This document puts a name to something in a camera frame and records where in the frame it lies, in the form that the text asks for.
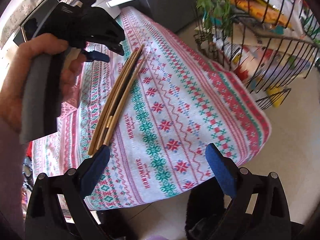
yellow object in basket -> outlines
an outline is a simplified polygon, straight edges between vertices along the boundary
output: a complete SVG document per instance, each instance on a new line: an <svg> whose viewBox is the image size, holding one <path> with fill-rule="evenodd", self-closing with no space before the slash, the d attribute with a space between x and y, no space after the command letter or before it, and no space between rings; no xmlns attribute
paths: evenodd
<svg viewBox="0 0 320 240"><path fill-rule="evenodd" d="M235 5L236 2L235 0L230 0L230 3ZM266 6L262 5L261 3L258 3L257 1L247 1L247 0L237 0L237 4L236 6L245 11L248 12L248 8L250 6L250 11L249 14L251 16L253 16L254 18L256 18L259 21L263 20L263 16L265 14L266 11ZM267 13L266 13L266 17L264 19L265 23L270 23L270 24L276 24L277 19L279 17L279 11L276 9L273 9L272 7L268 6L267 7ZM288 22L288 19L286 16L284 16L283 14L280 14L279 20L278 20L278 24L285 27L286 24Z"/></svg>
<svg viewBox="0 0 320 240"><path fill-rule="evenodd" d="M279 94L272 97L272 95L279 93L283 90L283 87L275 87L271 89L270 87L267 88L267 95L270 96L270 100L272 102L273 107L279 107L284 100L285 93L283 93L281 96Z"/></svg>

blue gripper pad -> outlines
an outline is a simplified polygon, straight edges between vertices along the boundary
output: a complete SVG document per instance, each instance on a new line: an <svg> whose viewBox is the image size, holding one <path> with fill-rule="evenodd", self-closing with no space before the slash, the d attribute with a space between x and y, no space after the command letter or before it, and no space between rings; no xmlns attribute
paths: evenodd
<svg viewBox="0 0 320 240"><path fill-rule="evenodd" d="M218 148L210 143L205 149L205 158L210 165L222 191L232 199L236 197L238 167L227 157L223 157Z"/></svg>
<svg viewBox="0 0 320 240"><path fill-rule="evenodd" d="M94 161L89 166L86 166L84 162L91 161L91 158L85 159L81 163L81 165L84 164L84 169L86 169L84 176L80 178L80 196L83 199L86 196L92 194L94 187L97 185L101 175L103 174L110 160L109 147L106 145L101 145L99 150L94 154L92 158L94 158Z"/></svg>

person's arm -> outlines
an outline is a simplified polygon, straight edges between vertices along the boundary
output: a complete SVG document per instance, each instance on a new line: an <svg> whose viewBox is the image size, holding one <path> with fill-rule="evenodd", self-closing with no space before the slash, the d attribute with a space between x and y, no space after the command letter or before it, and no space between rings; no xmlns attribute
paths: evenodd
<svg viewBox="0 0 320 240"><path fill-rule="evenodd" d="M12 229L21 238L24 238L21 187L25 149L19 144L19 132L23 88L34 57L42 53L58 54L67 47L67 41L47 33L21 44L0 92L0 229ZM80 54L69 69L61 73L60 89L65 99L72 94L76 76L85 60Z"/></svg>

bundle of chopsticks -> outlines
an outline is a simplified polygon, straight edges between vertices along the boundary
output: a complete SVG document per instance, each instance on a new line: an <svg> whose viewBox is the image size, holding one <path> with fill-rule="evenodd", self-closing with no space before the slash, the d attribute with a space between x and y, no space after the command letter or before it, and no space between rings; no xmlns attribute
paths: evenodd
<svg viewBox="0 0 320 240"><path fill-rule="evenodd" d="M143 47L144 45L132 52L116 79L94 131L88 155L95 154L101 145L109 146L129 91L144 62L143 58L136 67Z"/></svg>

wooden chopstick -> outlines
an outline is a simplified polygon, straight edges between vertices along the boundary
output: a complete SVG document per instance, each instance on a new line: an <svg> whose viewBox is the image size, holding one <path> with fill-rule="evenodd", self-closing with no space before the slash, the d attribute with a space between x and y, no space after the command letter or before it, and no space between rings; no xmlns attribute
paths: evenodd
<svg viewBox="0 0 320 240"><path fill-rule="evenodd" d="M103 107L103 110L101 112L101 115L100 115L100 118L99 118L99 121L97 123L97 126L96 126L96 129L93 133L93 136L92 136L92 140L91 140L91 143L90 143L90 147L89 147L89 150L88 150L88 155L93 155L95 153L95 149L96 149L96 140L97 140L97 137L100 135L100 130L101 128L103 127L103 123L104 123L104 120L105 120L105 117L106 117L106 113L110 107L110 103L113 99L113 95L115 93L115 91L117 90L117 87L120 83L120 80L123 78L123 75L127 69L127 67L129 66L129 63L130 61L133 59L133 56L135 55L135 53L137 52L137 50L135 49L131 55L129 56L129 58L126 60L126 62L124 63L124 66L118 76L118 78L116 79L116 82L115 84L113 85L113 88L112 90L110 91L110 94L108 96L108 99Z"/></svg>
<svg viewBox="0 0 320 240"><path fill-rule="evenodd" d="M122 98L121 98L121 100L119 102L119 105L118 105L118 107L117 107L117 109L116 109L116 111L115 111L115 113L114 113L114 115L112 117L112 120L110 121L110 125L108 127L108 132L107 132L106 137L105 137L105 139L103 141L103 144L105 144L107 146L109 146L111 137L113 135L113 131L114 131L115 127L116 127L116 124L118 122L119 116L120 116L120 114L122 112L122 109L123 109L123 107L125 105L125 102L127 100L128 95L129 95L129 91L131 90L133 82L136 79L136 77L138 75L138 72L139 72L144 60L145 60L145 58L143 58L141 60L139 66L134 70L134 72L133 72L133 74L132 74L132 76L130 78L129 83L127 84L127 86L125 88L125 91L124 91L123 96L122 96Z"/></svg>
<svg viewBox="0 0 320 240"><path fill-rule="evenodd" d="M96 144L96 150L98 150L100 148L100 146L102 145L103 139L106 136L106 127L108 127L108 120L110 118L110 114L112 112L112 109L115 108L116 102L119 101L119 100L117 100L117 98L119 97L119 95L121 95L120 94L121 87L123 86L123 82L128 77L128 74L129 74L130 69L132 67L133 60L135 59L135 55L137 54L137 52L138 52L138 50L134 50L132 52L132 54L128 58L127 62L125 63L124 67L122 68L120 76L117 78L115 85L113 86L113 88L114 88L113 92L114 93L113 93L113 95L111 97L111 100L109 102L107 102L108 103L107 111L104 114L104 118L103 118L104 121L103 121L101 129L99 131L99 135L100 136L99 136L99 139L98 139L98 143Z"/></svg>

